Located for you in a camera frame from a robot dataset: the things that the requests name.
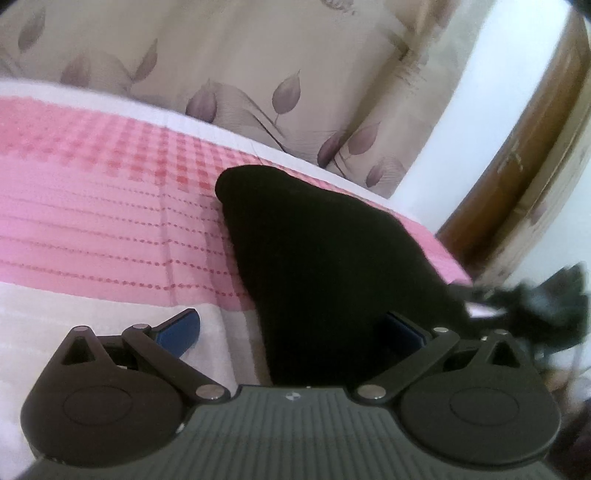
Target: curtain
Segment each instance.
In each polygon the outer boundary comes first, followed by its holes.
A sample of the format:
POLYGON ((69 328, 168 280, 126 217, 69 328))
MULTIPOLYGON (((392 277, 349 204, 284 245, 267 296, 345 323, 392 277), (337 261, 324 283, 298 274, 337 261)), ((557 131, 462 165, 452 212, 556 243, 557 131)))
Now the curtain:
POLYGON ((193 116, 389 197, 494 0, 18 0, 0 76, 193 116))

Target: ribbed black surface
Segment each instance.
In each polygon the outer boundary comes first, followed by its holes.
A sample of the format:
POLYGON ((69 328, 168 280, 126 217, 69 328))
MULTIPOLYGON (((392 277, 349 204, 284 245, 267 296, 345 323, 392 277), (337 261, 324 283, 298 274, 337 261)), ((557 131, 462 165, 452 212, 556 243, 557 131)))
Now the ribbed black surface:
POLYGON ((43 460, 27 480, 555 480, 542 463, 477 472, 430 457, 383 408, 343 390, 245 387, 231 402, 199 407, 164 449, 108 469, 43 460))

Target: bed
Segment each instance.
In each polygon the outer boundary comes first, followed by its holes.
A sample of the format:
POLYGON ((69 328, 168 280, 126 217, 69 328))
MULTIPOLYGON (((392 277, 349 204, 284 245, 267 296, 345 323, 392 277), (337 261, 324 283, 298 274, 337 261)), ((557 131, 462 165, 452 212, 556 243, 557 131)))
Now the bed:
MULTIPOLYGON (((35 82, 0 82, 0 478, 33 460, 22 403, 76 325, 97 335, 202 319, 183 359, 234 391, 268 382, 254 304, 213 188, 226 168, 277 166, 380 208, 387 200, 281 151, 175 112, 35 82)), ((469 277, 392 212, 448 283, 469 277)))

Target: black cloth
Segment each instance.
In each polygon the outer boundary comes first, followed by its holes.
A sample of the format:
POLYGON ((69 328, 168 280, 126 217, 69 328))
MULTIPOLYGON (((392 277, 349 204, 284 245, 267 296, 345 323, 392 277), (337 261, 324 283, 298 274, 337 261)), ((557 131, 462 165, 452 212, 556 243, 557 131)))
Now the black cloth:
POLYGON ((274 384, 352 387, 385 370, 389 310, 425 329, 474 333, 389 213, 266 166, 225 170, 215 190, 274 384))

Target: white wall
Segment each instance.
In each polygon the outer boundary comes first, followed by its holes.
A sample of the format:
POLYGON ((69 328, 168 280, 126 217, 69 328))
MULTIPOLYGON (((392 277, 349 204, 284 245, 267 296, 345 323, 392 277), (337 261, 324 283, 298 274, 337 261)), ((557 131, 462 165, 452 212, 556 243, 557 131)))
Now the white wall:
POLYGON ((565 0, 499 0, 391 208, 432 232, 469 193, 515 126, 566 23, 565 0))

